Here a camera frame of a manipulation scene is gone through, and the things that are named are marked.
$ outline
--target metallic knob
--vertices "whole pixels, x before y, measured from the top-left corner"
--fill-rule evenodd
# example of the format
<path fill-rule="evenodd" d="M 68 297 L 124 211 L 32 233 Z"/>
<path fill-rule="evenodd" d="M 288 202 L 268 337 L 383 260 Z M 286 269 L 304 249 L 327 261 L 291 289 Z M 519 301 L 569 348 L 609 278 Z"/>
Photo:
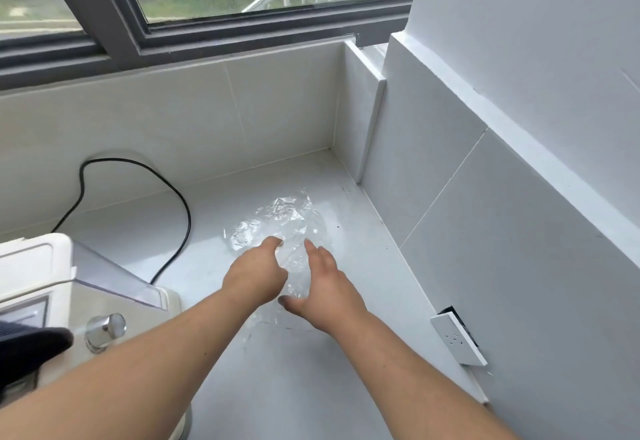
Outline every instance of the metallic knob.
<path fill-rule="evenodd" d="M 84 342 L 93 354 L 98 354 L 110 342 L 123 337 L 126 331 L 127 322 L 122 314 L 99 315 L 87 322 Z"/>

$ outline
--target forearm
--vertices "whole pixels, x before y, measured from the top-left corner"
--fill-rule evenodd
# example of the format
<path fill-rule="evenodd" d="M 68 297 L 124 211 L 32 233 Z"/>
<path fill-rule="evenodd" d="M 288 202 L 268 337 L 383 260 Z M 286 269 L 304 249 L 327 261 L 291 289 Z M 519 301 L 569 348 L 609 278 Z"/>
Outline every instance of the forearm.
<path fill-rule="evenodd" d="M 0 410 L 0 438 L 169 438 L 255 307 L 233 290 L 214 293 Z"/>
<path fill-rule="evenodd" d="M 515 438 L 374 315 L 344 323 L 333 336 L 396 440 Z"/>

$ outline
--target electrical outlet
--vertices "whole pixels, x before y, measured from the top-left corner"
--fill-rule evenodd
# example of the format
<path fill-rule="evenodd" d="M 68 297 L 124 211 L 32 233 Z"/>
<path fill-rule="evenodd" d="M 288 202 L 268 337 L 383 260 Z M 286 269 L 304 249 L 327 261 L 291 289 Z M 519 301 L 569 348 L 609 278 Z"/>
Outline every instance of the electrical outlet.
<path fill-rule="evenodd" d="M 468 366 L 487 365 L 474 340 L 452 312 L 431 317 L 431 324 L 458 363 Z"/>

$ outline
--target person's right arm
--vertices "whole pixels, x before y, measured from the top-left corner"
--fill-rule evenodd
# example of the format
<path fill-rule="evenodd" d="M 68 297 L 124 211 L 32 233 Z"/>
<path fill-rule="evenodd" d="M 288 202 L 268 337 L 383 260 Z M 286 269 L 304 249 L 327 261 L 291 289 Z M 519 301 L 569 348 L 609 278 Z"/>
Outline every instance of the person's right arm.
<path fill-rule="evenodd" d="M 335 263 L 305 241 L 309 296 L 278 302 L 342 347 L 395 440 L 514 440 L 516 436 L 453 381 L 428 364 L 379 318 Z"/>

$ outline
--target white appliance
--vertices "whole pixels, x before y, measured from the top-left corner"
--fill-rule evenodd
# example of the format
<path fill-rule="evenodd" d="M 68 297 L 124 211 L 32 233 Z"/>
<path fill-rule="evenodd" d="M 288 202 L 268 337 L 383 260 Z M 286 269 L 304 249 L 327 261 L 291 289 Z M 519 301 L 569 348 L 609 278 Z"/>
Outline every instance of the white appliance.
<path fill-rule="evenodd" d="M 0 407 L 182 311 L 179 296 L 140 280 L 66 234 L 0 243 L 0 320 L 66 327 L 74 344 L 4 389 Z M 170 440 L 188 434 L 189 412 Z"/>

